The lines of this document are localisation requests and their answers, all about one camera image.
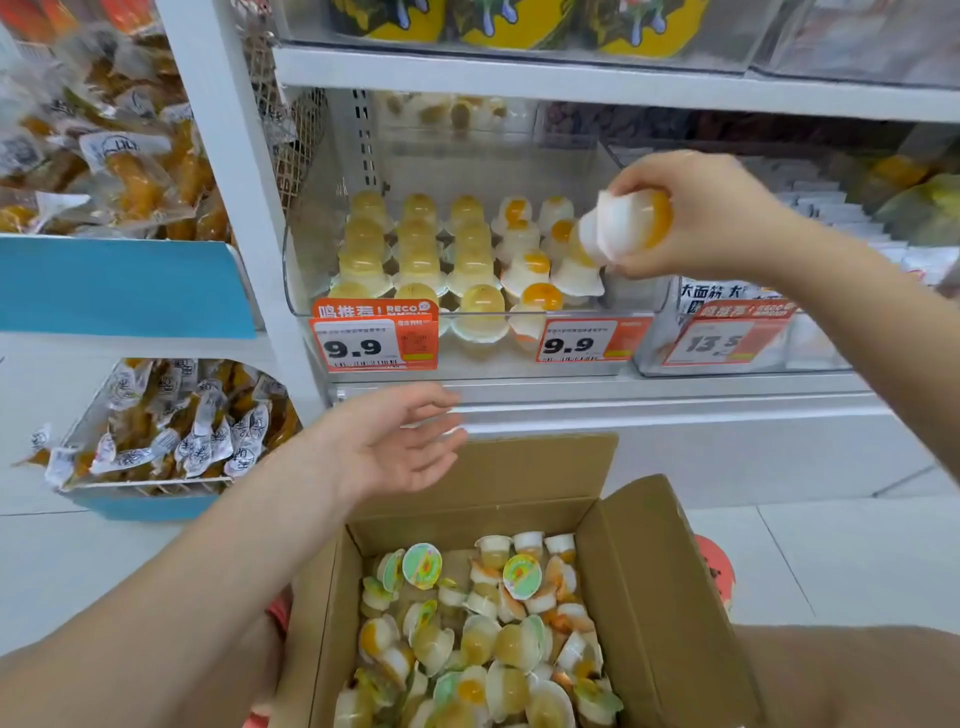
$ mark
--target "orange price tag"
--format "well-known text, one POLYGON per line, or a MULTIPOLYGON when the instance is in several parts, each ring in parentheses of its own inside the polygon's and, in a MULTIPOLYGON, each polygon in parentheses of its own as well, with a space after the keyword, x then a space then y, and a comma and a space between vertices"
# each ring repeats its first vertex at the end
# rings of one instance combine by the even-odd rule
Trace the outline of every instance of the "orange price tag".
POLYGON ((549 319, 540 338, 539 364, 627 361, 653 323, 652 316, 619 319, 549 319))
POLYGON ((437 368, 439 314, 426 300, 321 299, 310 327, 330 371, 430 370, 437 368))
POLYGON ((664 367, 749 364, 786 328, 797 310, 791 301, 711 301, 687 323, 664 367))

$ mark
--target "hand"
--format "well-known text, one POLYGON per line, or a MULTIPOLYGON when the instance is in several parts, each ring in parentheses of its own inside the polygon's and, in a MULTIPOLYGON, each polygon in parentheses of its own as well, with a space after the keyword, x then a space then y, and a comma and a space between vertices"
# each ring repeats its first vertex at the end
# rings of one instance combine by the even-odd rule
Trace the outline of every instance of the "hand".
POLYGON ((449 414, 459 400, 436 382, 386 387, 338 404, 303 439, 336 462, 338 488, 349 502, 414 493, 440 480, 467 441, 466 430, 454 429, 461 417, 449 414))
POLYGON ((728 155, 649 155, 617 175, 609 190, 625 195, 649 187, 670 193, 673 225, 658 246, 619 262, 616 271, 628 278, 674 275, 775 285, 779 268, 798 247, 798 233, 817 227, 728 155))

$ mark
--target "cardboard box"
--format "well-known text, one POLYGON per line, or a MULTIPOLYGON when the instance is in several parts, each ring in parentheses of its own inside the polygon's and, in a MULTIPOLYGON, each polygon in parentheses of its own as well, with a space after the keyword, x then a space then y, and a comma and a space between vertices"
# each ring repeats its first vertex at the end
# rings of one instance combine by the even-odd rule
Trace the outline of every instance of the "cardboard box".
POLYGON ((576 533, 584 602, 622 726, 766 723, 684 512, 663 475, 600 491, 615 435, 467 444, 437 486, 364 504, 295 585, 288 656, 271 728, 326 728, 353 673, 365 559, 427 541, 453 565, 481 536, 576 533))

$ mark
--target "left hand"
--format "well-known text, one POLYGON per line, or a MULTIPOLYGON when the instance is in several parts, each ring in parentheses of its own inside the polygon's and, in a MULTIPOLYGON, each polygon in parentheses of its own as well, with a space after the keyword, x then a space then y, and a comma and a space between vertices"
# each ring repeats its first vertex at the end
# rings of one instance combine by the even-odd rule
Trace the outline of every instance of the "left hand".
POLYGON ((336 405, 299 438, 329 453, 348 502, 414 493, 440 480, 467 441, 461 417, 449 413, 458 401, 436 382, 385 387, 336 405))

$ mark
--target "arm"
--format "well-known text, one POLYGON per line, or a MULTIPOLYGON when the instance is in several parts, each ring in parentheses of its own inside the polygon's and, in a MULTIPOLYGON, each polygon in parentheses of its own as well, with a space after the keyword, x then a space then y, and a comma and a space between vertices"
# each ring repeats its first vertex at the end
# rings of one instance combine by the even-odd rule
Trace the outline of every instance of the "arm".
POLYGON ((0 675, 13 727, 161 724, 362 499, 436 482, 467 439, 439 384, 339 405, 0 675), (404 427, 434 418, 419 427, 404 427))
POLYGON ((650 186, 670 192, 674 224, 656 248, 623 260, 622 273, 745 279, 780 291, 960 479, 960 311, 861 241, 782 205, 733 158, 651 155, 610 190, 650 186))

